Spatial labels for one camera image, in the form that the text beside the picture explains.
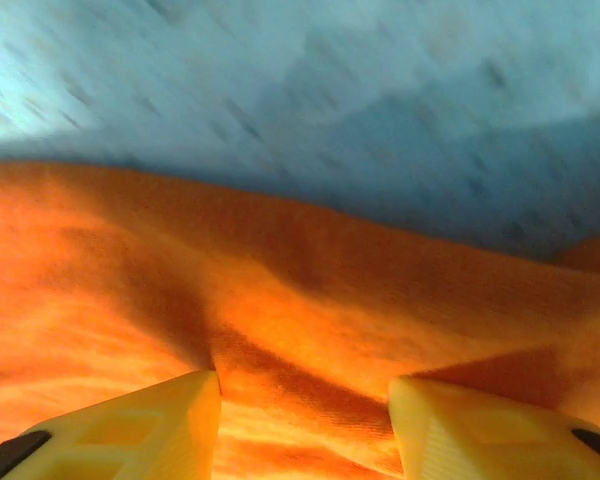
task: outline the orange fabric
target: orange fabric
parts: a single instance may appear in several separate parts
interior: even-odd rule
[[[0,441],[198,368],[221,380],[220,479],[399,478],[402,374],[600,424],[591,251],[543,265],[184,180],[0,164]]]

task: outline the orange cloth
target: orange cloth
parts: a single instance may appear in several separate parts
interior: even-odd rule
[[[219,479],[399,478],[402,374],[600,424],[600,240],[563,261],[179,179],[0,164],[0,441],[198,368],[221,380]]]

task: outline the textured wall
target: textured wall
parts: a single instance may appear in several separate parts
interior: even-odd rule
[[[600,0],[0,0],[0,156],[548,256],[600,231]]]

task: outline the yellow plastic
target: yellow plastic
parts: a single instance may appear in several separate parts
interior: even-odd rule
[[[36,425],[53,437],[4,479],[207,480],[219,421],[216,374],[190,373]]]
[[[600,480],[572,433],[600,427],[429,380],[392,382],[389,413],[408,480]]]

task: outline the yellow plastic part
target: yellow plastic part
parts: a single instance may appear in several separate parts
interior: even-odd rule
[[[214,372],[190,373],[48,420],[53,437],[5,480],[207,480],[220,420]]]
[[[600,480],[600,455],[572,434],[600,427],[582,420],[408,377],[389,413],[408,480]]]

